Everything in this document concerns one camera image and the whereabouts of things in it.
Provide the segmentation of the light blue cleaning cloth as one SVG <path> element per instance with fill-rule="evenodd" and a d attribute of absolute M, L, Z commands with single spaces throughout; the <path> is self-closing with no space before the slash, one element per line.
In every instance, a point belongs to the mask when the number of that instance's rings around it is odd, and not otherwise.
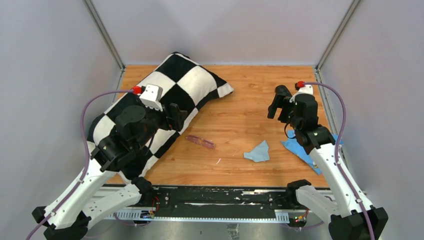
<path fill-rule="evenodd" d="M 244 152 L 243 157 L 252 160 L 255 163 L 266 162 L 270 160 L 269 146 L 266 140 L 262 141 L 250 152 Z"/>

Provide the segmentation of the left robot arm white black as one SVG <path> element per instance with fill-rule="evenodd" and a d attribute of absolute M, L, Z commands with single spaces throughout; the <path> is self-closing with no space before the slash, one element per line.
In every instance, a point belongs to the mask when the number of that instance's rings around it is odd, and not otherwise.
<path fill-rule="evenodd" d="M 72 184 L 32 216 L 48 240 L 80 240 L 96 223 L 129 205 L 149 206 L 147 171 L 188 124 L 175 103 L 156 110 L 143 103 L 116 103 L 94 119 L 86 139 L 86 164 Z"/>

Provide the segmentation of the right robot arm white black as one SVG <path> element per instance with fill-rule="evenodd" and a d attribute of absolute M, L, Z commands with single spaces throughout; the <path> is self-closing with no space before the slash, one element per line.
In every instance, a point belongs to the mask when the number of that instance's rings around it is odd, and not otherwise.
<path fill-rule="evenodd" d="M 389 216 L 376 208 L 354 182 L 330 131 L 319 124 L 318 103 L 310 94 L 276 94 L 268 107 L 269 119 L 281 109 L 278 120 L 293 127 L 294 138 L 321 170 L 333 194 L 333 200 L 319 193 L 306 180 L 287 185 L 286 204 L 301 205 L 315 213 L 327 226 L 333 240 L 377 240 Z"/>

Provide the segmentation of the black glasses case beige lining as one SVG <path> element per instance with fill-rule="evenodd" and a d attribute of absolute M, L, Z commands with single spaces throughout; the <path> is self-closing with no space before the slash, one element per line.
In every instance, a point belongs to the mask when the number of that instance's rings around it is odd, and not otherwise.
<path fill-rule="evenodd" d="M 285 96 L 285 97 L 291 97 L 292 96 L 289 89 L 285 85 L 278 85 L 275 88 L 275 94 Z"/>

